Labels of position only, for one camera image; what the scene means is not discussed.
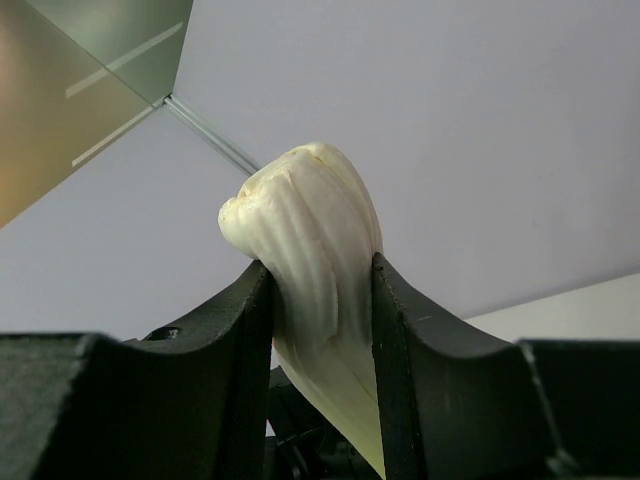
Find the garlic skin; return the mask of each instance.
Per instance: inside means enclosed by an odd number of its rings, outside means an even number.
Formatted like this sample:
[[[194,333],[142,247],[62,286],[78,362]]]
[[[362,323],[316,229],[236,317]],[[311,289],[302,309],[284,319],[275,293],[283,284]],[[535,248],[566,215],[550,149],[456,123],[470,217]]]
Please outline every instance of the garlic skin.
[[[218,224],[277,282],[273,346],[284,372],[384,478],[371,350],[371,261],[382,233],[358,172],[331,145],[296,147],[252,175]]]

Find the white ceiling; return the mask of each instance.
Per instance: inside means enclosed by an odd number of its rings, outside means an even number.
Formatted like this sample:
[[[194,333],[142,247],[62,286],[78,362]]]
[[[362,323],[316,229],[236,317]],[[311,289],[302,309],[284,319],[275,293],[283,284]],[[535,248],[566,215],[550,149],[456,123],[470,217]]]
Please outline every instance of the white ceiling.
[[[196,0],[175,93],[262,164],[340,147],[387,257],[469,317],[640,271],[639,22],[637,0]]]

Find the white wall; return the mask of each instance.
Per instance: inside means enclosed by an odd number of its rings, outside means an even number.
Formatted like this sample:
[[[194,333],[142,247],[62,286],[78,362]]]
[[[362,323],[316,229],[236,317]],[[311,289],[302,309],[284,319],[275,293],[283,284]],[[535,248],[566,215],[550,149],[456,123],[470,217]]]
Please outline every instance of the white wall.
[[[153,113],[0,230],[0,331],[139,338],[192,310],[249,264],[217,224],[243,181]]]
[[[263,164],[341,147],[388,258],[467,318],[639,269],[639,20],[635,0],[196,0],[176,93]],[[140,337],[191,310],[248,264],[216,222],[243,180],[153,114],[0,230],[0,330]]]
[[[196,0],[176,94],[263,164],[323,140],[470,317],[640,270],[640,2]]]

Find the gray panel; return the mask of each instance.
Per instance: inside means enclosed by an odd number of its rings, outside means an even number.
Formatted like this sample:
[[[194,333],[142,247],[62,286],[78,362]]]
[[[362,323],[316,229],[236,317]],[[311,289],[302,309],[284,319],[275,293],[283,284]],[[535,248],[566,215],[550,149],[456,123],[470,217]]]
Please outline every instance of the gray panel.
[[[193,10],[176,95],[262,164],[343,149],[390,261],[454,313],[639,269],[640,2]]]
[[[113,75],[69,98],[100,69],[22,2],[0,2],[0,227],[146,115]]]
[[[26,1],[147,102],[171,93],[192,0]]]

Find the curved black support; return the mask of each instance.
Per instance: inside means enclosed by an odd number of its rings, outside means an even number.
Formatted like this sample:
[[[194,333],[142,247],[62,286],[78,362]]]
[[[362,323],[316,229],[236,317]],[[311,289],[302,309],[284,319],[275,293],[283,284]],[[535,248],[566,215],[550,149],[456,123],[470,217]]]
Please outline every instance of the curved black support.
[[[509,344],[380,254],[372,288],[387,480],[640,478],[640,344]]]
[[[261,478],[271,312],[254,262],[142,341],[1,336],[0,478]]]

